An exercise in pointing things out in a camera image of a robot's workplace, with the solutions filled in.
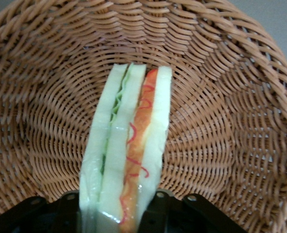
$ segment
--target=wicker weave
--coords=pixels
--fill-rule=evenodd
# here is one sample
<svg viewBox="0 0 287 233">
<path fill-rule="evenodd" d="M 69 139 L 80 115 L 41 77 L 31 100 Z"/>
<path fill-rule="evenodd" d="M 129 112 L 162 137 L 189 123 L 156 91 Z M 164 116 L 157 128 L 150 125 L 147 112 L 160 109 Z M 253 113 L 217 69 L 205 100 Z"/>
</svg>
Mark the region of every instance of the wicker weave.
<svg viewBox="0 0 287 233">
<path fill-rule="evenodd" d="M 113 63 L 174 71 L 161 188 L 287 231 L 287 61 L 226 0 L 16 0 L 0 13 L 0 214 L 78 189 Z"/>
</svg>

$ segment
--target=sandwich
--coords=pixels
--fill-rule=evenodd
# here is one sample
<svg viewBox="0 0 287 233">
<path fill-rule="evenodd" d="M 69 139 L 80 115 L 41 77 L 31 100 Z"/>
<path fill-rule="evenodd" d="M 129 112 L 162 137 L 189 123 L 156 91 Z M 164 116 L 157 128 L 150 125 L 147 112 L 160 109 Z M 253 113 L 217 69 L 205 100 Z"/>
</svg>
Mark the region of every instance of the sandwich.
<svg viewBox="0 0 287 233">
<path fill-rule="evenodd" d="M 160 183 L 169 127 L 170 67 L 114 64 L 80 172 L 83 233 L 135 233 Z"/>
</svg>

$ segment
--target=black metal bracket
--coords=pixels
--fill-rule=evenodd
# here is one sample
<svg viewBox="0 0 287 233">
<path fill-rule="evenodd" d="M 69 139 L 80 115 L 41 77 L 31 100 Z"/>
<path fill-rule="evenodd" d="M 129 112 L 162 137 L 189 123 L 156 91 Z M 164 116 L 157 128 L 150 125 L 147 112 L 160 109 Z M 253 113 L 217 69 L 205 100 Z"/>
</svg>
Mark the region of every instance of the black metal bracket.
<svg viewBox="0 0 287 233">
<path fill-rule="evenodd" d="M 81 233 L 78 191 L 47 203 L 31 197 L 0 216 L 0 233 Z M 138 233 L 247 233 L 198 194 L 177 200 L 158 190 L 141 219 Z"/>
</svg>

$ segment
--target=wicker basket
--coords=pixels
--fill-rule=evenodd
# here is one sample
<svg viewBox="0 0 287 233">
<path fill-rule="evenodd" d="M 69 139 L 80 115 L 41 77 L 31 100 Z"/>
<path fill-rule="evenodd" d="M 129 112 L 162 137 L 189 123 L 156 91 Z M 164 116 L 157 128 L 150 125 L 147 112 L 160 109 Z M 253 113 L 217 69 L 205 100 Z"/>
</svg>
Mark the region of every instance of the wicker basket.
<svg viewBox="0 0 287 233">
<path fill-rule="evenodd" d="M 287 231 L 287 61 L 226 0 L 16 0 L 0 13 L 0 214 L 78 189 L 113 63 L 174 71 L 161 188 Z"/>
</svg>

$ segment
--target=screw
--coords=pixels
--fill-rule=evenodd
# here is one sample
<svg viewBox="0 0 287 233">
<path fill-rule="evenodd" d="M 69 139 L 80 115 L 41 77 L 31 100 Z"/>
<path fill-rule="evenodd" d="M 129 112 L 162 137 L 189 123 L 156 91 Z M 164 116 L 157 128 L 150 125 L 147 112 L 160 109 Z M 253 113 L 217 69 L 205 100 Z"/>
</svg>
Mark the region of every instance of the screw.
<svg viewBox="0 0 287 233">
<path fill-rule="evenodd" d="M 67 200 L 73 200 L 75 198 L 74 194 L 67 195 Z"/>
<path fill-rule="evenodd" d="M 164 195 L 163 193 L 161 193 L 161 192 L 157 192 L 156 195 L 157 195 L 157 197 L 159 197 L 159 198 L 163 198 L 163 197 L 165 196 L 165 195 Z"/>
<path fill-rule="evenodd" d="M 196 196 L 194 195 L 188 196 L 187 199 L 190 201 L 197 201 Z"/>
<path fill-rule="evenodd" d="M 37 204 L 39 204 L 40 202 L 41 202 L 41 199 L 40 199 L 40 198 L 37 198 L 37 199 L 31 201 L 31 205 L 37 205 Z"/>
</svg>

